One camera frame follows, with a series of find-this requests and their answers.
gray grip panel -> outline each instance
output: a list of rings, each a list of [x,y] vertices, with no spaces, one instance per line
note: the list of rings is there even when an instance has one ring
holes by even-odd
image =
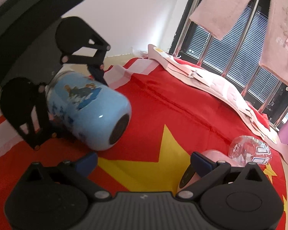
[[[196,206],[170,192],[120,192],[108,202],[94,204],[72,230],[217,230]]]

hanging towel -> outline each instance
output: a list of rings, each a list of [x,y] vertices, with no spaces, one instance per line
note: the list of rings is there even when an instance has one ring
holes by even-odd
[[[232,29],[250,0],[202,0],[190,20],[218,40]]]
[[[271,0],[259,65],[288,85],[288,0]]]

yellow star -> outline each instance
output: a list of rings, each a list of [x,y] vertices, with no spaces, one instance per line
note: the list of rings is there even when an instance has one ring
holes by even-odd
[[[271,183],[273,184],[272,176],[277,176],[277,174],[274,172],[274,170],[272,169],[270,164],[266,165],[266,168],[263,171],[263,173],[266,174],[269,177]]]
[[[174,195],[189,164],[189,154],[177,143],[166,125],[157,163],[98,158],[98,165],[130,191],[172,191]]]
[[[283,202],[284,202],[284,212],[285,212],[286,215],[287,215],[287,201],[286,201],[284,195],[283,195]]]

white wall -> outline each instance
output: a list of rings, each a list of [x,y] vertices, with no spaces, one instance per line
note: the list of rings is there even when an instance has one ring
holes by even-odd
[[[148,44],[159,46],[176,3],[177,0],[84,0],[64,17],[81,17],[111,45],[107,56],[113,56],[130,53],[132,47],[147,50]],[[90,49],[78,51],[93,53]]]
[[[187,2],[188,0],[177,0],[175,4],[173,13],[171,14],[171,18],[159,45],[163,51],[168,52],[168,50],[171,48],[172,41],[174,39],[177,27],[180,23],[180,19],[183,15]]]

screw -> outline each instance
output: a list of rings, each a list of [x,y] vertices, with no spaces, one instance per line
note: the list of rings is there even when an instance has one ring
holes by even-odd
[[[68,61],[68,56],[63,56],[62,57],[62,63],[66,63]]]
[[[44,85],[40,85],[39,87],[38,87],[38,92],[41,94],[41,93],[43,93],[45,91],[45,86]]]
[[[183,190],[178,193],[178,196],[182,199],[190,199],[194,194],[189,190]]]
[[[110,197],[110,193],[105,190],[100,190],[100,191],[95,192],[94,196],[98,199],[106,199]]]

